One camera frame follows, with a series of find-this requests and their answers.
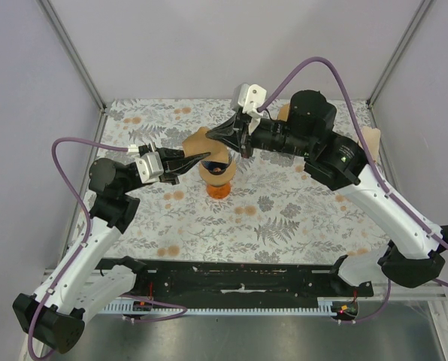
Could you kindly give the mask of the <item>orange glass dripper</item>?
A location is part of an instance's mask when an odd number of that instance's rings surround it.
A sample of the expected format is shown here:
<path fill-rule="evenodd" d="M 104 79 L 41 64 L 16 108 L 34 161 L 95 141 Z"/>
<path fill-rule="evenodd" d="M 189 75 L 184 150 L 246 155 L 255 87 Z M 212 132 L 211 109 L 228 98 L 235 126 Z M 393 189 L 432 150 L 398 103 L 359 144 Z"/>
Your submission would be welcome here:
<path fill-rule="evenodd" d="M 206 191 L 212 199 L 225 199 L 227 196 L 229 196 L 231 188 L 232 187 L 229 182 L 221 186 L 207 184 Z"/>

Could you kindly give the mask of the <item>brown paper coffee filter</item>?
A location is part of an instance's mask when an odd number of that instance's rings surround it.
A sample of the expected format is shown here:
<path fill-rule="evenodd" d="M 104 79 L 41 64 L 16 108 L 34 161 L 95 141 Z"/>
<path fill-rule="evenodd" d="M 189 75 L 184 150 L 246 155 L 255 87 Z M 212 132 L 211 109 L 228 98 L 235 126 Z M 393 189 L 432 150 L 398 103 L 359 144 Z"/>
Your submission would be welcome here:
<path fill-rule="evenodd" d="M 290 103 L 283 105 L 277 115 L 277 119 L 286 122 L 289 116 Z"/>

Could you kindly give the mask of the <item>orange coffee filter box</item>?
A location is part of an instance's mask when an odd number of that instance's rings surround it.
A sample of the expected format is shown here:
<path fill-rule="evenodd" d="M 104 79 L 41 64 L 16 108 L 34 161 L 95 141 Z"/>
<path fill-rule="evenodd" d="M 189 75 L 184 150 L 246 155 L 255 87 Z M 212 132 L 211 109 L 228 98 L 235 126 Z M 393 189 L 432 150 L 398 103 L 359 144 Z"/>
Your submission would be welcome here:
<path fill-rule="evenodd" d="M 365 143 L 368 146 L 368 150 L 371 154 L 371 158 L 373 159 L 374 163 L 376 163 L 380 152 L 381 131 L 378 128 L 371 128 L 370 126 L 362 127 L 361 131 Z"/>

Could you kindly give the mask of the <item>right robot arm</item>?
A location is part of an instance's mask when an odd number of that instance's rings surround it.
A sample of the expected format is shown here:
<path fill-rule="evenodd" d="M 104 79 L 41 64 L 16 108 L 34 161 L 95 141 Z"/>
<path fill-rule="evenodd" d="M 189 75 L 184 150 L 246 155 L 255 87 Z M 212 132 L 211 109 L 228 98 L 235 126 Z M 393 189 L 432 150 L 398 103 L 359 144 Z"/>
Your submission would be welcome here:
<path fill-rule="evenodd" d="M 263 118 L 254 125 L 238 103 L 234 115 L 206 136 L 243 158 L 250 158 L 255 149 L 300 156 L 313 180 L 349 199 L 389 236 L 384 247 L 338 259 L 327 279 L 336 296 L 385 278 L 407 288 L 436 281 L 445 265 L 448 226 L 417 212 L 382 178 L 356 141 L 334 132 L 336 114 L 321 93 L 302 90 L 292 96 L 286 120 Z"/>

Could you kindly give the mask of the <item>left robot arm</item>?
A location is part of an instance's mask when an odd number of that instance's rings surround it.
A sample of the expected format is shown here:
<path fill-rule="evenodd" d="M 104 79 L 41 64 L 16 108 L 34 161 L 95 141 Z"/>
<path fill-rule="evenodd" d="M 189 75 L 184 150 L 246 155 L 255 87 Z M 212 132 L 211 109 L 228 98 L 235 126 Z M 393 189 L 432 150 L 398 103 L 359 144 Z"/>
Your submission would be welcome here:
<path fill-rule="evenodd" d="M 12 308 L 28 340 L 37 340 L 64 354 L 79 341 L 85 325 L 115 298 L 148 289 L 145 264 L 125 256 L 90 288 L 85 283 L 110 246 L 128 229 L 140 200 L 130 192 L 154 183 L 176 185 L 179 176 L 208 153 L 187 156 L 182 150 L 131 146 L 135 158 L 123 164 L 98 158 L 89 168 L 89 189 L 95 193 L 84 208 L 86 228 L 66 255 L 32 294 L 19 294 Z"/>

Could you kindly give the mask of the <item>floral table mat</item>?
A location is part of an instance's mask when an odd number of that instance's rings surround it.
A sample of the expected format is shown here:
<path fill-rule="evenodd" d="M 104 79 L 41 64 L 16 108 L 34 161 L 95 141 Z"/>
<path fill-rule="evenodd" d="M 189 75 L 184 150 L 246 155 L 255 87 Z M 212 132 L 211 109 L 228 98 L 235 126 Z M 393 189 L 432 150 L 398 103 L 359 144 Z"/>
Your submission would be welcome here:
<path fill-rule="evenodd" d="M 174 149 L 233 114 L 230 100 L 217 99 L 126 99 L 106 113 L 102 143 Z M 130 193 L 141 200 L 138 212 L 104 257 L 332 264 L 387 245 L 389 236 L 364 211 L 304 173 L 302 158 L 231 153 L 237 171 L 224 199 L 207 194 L 197 166 L 176 186 Z"/>

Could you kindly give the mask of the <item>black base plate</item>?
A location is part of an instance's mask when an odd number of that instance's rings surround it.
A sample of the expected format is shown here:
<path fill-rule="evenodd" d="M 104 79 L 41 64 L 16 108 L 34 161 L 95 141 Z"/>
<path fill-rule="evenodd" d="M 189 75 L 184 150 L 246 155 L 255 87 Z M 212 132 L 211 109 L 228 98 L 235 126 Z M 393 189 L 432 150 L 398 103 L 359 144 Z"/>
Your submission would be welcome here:
<path fill-rule="evenodd" d="M 371 283 L 352 287 L 339 280 L 330 265 L 190 262 L 104 258 L 98 270 L 128 265 L 137 275 L 133 296 L 180 305 L 304 305 L 319 298 L 372 297 Z"/>

